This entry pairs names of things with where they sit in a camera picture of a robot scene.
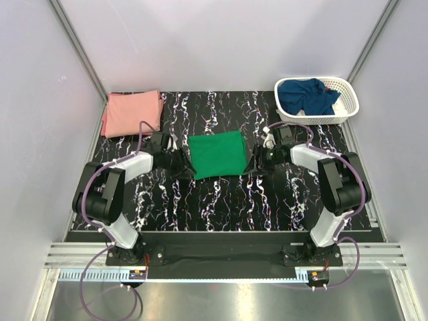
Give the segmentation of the green t shirt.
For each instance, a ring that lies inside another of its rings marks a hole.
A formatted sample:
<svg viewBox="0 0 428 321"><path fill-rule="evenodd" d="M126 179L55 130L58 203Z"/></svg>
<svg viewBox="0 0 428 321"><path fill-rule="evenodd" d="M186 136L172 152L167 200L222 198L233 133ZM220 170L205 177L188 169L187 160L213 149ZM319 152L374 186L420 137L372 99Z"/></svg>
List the green t shirt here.
<svg viewBox="0 0 428 321"><path fill-rule="evenodd" d="M188 138L196 180L239 176L247 166L245 137L239 130Z"/></svg>

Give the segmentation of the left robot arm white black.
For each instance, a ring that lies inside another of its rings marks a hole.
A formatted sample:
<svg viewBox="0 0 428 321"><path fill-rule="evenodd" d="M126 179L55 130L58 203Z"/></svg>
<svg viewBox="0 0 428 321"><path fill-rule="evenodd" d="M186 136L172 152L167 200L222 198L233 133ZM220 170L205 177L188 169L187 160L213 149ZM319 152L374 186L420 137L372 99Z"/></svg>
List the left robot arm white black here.
<svg viewBox="0 0 428 321"><path fill-rule="evenodd" d="M131 180L162 169L174 178L192 178L196 170L176 144L174 136L156 132L145 145L107 163L88 162L82 171L72 210L86 223L104 233L112 245L108 253L136 265L148 257L141 235L122 213L124 188Z"/></svg>

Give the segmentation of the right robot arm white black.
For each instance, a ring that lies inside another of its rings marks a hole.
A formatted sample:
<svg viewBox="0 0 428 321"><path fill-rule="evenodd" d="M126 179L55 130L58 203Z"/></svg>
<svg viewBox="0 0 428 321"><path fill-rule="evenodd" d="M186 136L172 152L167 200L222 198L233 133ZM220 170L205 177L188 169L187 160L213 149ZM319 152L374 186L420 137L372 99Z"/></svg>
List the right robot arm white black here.
<svg viewBox="0 0 428 321"><path fill-rule="evenodd" d="M246 173L265 175L282 163L304 167L318 177L323 209L303 245L283 250L285 259L318 265L326 262L339 244L339 235L352 217L371 199L371 191L359 156L354 152L338 154L294 139L289 124L277 122L263 128L263 143L253 148Z"/></svg>

